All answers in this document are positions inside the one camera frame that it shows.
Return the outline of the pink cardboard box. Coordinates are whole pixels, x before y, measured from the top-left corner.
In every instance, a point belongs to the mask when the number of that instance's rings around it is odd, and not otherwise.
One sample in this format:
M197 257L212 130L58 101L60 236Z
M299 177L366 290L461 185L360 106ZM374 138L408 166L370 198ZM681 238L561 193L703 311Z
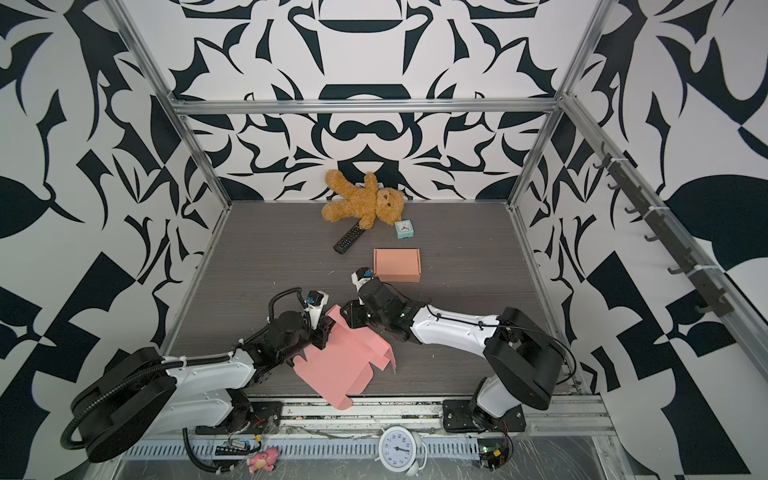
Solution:
M368 327L352 329L334 305L329 317L335 321L326 346L308 345L293 359L294 372L336 410L353 405L373 379L375 366L396 370L391 345Z

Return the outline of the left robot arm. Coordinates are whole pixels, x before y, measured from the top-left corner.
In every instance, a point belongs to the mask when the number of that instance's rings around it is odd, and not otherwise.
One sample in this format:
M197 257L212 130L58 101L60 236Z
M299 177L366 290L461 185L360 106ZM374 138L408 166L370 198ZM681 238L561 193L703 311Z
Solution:
M141 348L75 397L60 444L101 463L146 435L198 426L240 430L251 416L244 389L304 348L324 348L334 324L326 314L288 311L218 355L168 357Z

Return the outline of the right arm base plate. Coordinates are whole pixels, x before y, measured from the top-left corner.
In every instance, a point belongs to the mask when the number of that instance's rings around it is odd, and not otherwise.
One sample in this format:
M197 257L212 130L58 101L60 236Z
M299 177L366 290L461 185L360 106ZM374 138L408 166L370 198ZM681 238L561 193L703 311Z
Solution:
M521 406L494 418L472 400L449 399L442 402L442 426L449 433L524 432L527 427Z

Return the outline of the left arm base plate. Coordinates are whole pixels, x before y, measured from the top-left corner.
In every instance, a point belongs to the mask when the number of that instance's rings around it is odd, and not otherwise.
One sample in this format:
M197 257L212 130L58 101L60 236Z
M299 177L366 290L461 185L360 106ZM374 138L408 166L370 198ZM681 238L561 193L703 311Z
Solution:
M248 407L236 406L222 423L197 426L196 435L257 435L274 431L281 423L283 403L280 401L251 402Z

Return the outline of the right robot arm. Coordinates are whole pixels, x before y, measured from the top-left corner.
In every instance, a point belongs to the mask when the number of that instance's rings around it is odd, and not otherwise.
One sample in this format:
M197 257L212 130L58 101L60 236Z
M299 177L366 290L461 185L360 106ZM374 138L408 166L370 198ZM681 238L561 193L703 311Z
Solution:
M354 274L352 282L358 299L342 309L350 327L375 326L404 342L450 347L488 362L494 375L473 396L476 413L500 419L521 405L549 408L569 351L522 311L461 314L402 297L376 277Z

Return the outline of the salmon cardboard box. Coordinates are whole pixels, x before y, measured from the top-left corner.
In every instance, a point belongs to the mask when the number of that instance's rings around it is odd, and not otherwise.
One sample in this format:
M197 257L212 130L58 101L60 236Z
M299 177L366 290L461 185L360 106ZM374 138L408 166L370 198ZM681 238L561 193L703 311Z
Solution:
M419 249L375 249L374 274L383 282L418 283L421 280Z

